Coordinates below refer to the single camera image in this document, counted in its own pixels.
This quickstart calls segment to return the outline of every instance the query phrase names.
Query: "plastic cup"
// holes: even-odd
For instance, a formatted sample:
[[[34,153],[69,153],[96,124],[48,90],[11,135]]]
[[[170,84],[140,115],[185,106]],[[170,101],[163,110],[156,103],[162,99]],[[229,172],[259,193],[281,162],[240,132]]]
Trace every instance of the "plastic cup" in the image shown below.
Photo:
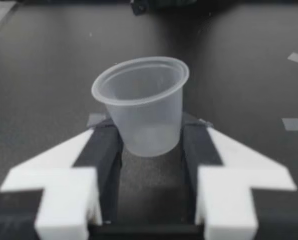
[[[117,64],[98,76],[93,97],[104,103],[126,148],[153,157],[180,139],[182,87],[188,66],[171,57],[144,57]]]

